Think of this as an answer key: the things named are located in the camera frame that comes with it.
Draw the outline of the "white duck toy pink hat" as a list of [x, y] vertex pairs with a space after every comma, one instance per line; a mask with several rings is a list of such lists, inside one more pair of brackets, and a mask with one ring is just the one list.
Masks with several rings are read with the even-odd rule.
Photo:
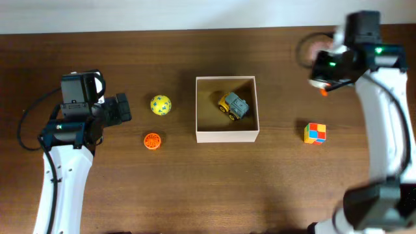
[[325, 89], [321, 89], [320, 93], [322, 94], [322, 96], [326, 97], [328, 95], [328, 92]]

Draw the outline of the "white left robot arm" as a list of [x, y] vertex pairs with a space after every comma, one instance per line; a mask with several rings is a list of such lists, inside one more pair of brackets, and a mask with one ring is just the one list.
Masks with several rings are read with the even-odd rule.
[[80, 232], [86, 180], [103, 130], [132, 118], [124, 93], [93, 104], [84, 118], [59, 119], [62, 106], [55, 106], [38, 136], [44, 177], [34, 233]]

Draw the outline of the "multicolour puzzle cube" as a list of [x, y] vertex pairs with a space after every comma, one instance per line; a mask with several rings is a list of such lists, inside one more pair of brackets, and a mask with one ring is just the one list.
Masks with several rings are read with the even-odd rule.
[[321, 145], [326, 141], [326, 125], [308, 123], [304, 129], [304, 142], [306, 144]]

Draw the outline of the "orange round wheel toy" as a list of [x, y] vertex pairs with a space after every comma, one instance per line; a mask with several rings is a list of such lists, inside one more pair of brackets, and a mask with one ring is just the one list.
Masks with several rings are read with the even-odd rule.
[[162, 139], [157, 133], [149, 133], [144, 137], [144, 145], [148, 150], [157, 150], [160, 148]]

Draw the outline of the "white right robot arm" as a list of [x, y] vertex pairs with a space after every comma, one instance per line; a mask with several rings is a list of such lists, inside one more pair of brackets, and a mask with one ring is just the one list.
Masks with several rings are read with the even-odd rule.
[[323, 50], [311, 84], [327, 92], [353, 85], [370, 152], [370, 181], [347, 190], [328, 220], [308, 233], [389, 233], [415, 228], [415, 138], [408, 110], [403, 47], [382, 44]]

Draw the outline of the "yellow ball with blue letters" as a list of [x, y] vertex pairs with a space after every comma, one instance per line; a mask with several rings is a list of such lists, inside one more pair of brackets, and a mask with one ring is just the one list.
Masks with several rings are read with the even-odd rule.
[[172, 102], [167, 96], [157, 95], [151, 99], [150, 107], [154, 114], [163, 116], [171, 111]]

